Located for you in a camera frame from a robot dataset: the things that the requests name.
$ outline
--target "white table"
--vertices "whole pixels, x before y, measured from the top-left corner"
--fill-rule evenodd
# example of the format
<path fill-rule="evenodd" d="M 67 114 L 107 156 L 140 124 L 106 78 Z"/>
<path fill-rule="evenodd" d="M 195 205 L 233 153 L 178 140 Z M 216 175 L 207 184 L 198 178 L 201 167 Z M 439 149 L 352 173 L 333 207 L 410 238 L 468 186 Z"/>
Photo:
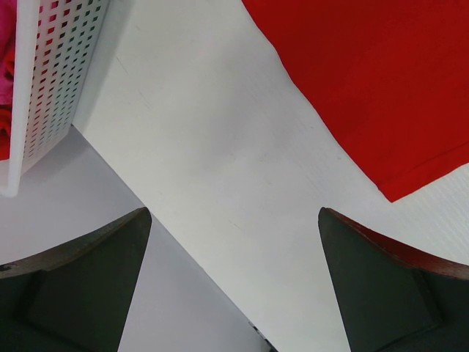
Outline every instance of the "white table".
<path fill-rule="evenodd" d="M 86 140 L 70 134 L 0 198 L 0 263 L 96 230 L 142 203 Z M 248 319 L 153 217 L 119 351 L 268 352 Z"/>
<path fill-rule="evenodd" d="M 76 125 L 280 351 L 348 349 L 322 206 L 469 264 L 469 167 L 389 203 L 240 0 L 114 1 L 101 42 Z"/>

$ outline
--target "pink fabric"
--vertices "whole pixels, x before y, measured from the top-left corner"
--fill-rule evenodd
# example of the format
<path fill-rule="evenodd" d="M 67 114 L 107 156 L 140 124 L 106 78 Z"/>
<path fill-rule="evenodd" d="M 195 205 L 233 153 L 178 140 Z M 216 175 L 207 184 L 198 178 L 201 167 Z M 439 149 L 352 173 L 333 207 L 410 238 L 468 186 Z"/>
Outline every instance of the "pink fabric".
<path fill-rule="evenodd" d="M 0 105 L 12 105 L 16 0 L 0 0 Z"/>

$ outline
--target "red fabric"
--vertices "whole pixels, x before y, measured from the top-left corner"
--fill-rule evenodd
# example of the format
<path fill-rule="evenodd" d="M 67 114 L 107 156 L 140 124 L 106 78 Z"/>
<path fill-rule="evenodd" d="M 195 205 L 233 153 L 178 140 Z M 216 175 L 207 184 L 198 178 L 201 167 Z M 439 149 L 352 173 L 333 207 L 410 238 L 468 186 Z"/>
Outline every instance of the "red fabric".
<path fill-rule="evenodd" d="M 0 160 L 10 158 L 11 106 L 0 106 Z"/>
<path fill-rule="evenodd" d="M 13 77 L 8 64 L 15 53 L 15 33 L 16 0 L 0 0 L 0 105 L 11 104 L 13 99 Z"/>
<path fill-rule="evenodd" d="M 390 201 L 469 162 L 469 1 L 243 1 Z"/>

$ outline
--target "clothing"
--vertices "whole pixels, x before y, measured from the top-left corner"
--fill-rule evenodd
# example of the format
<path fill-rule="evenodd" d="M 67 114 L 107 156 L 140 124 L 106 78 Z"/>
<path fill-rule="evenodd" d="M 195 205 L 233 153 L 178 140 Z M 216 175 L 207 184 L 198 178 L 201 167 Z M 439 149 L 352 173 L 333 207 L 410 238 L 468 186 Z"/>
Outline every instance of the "clothing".
<path fill-rule="evenodd" d="M 0 105 L 12 104 L 11 58 L 15 58 L 16 0 L 0 0 Z"/>
<path fill-rule="evenodd" d="M 10 106 L 0 106 L 0 160 L 10 158 L 10 137 L 12 110 Z"/>
<path fill-rule="evenodd" d="M 390 201 L 469 162 L 469 1 L 243 2 Z"/>
<path fill-rule="evenodd" d="M 10 157 L 16 0 L 0 0 L 0 160 Z"/>

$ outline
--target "perforated basket side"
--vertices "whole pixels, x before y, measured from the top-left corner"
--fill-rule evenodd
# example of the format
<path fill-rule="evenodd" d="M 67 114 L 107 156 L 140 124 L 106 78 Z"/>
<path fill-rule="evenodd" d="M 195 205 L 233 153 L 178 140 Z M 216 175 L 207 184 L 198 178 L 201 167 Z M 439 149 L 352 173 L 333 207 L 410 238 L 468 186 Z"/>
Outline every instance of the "perforated basket side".
<path fill-rule="evenodd" d="M 34 67 L 39 0 L 18 0 L 10 159 L 0 161 L 0 194 L 18 193 Z"/>
<path fill-rule="evenodd" d="M 70 129 L 109 0 L 40 0 L 23 172 Z"/>

